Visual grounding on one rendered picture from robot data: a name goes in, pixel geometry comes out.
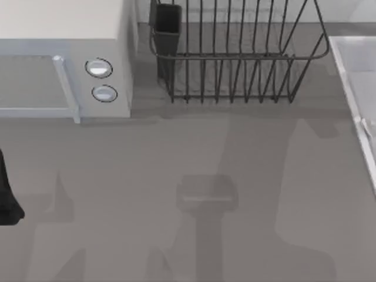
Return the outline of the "pale microwave oven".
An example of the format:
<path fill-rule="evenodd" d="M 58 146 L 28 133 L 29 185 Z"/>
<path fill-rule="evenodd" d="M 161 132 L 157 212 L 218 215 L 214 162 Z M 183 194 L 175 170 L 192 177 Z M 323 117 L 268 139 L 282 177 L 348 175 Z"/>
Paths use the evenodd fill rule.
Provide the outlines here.
<path fill-rule="evenodd" d="M 60 55 L 85 118 L 128 118 L 138 34 L 135 0 L 0 0 L 0 55 Z M 85 71 L 88 60 L 110 62 L 104 79 Z M 97 101 L 94 87 L 110 85 L 118 97 Z"/>

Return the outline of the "microwave oven glass door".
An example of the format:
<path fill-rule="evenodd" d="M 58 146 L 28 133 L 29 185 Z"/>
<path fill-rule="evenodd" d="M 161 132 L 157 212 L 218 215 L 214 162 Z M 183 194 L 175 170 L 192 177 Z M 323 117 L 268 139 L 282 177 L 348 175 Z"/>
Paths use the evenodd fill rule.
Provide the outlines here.
<path fill-rule="evenodd" d="M 80 106 L 60 55 L 0 55 L 1 118 L 71 118 Z"/>

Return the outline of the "black cutlery holder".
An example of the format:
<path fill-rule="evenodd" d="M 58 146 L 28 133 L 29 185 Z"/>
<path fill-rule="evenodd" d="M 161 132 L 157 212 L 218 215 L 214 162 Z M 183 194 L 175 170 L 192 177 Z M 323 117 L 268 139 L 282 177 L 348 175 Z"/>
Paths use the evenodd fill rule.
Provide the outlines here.
<path fill-rule="evenodd" d="M 182 7 L 150 0 L 149 25 L 157 58 L 158 78 L 172 78 L 182 26 Z"/>

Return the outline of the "large round microwave knob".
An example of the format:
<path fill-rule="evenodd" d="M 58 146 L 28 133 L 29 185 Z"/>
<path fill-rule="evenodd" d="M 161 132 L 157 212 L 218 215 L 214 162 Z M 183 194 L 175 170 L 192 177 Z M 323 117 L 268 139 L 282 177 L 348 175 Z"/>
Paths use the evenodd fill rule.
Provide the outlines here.
<path fill-rule="evenodd" d="M 85 71 L 94 78 L 104 79 L 113 73 L 113 67 L 107 60 L 95 58 L 86 61 Z"/>

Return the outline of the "small round microwave knob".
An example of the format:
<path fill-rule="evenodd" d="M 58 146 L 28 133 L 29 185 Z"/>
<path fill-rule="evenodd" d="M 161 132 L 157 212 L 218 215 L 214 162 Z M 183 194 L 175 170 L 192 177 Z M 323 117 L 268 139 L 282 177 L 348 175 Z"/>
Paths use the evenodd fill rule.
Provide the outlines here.
<path fill-rule="evenodd" d="M 99 102 L 111 103 L 118 97 L 118 92 L 110 85 L 96 86 L 91 91 L 92 96 Z"/>

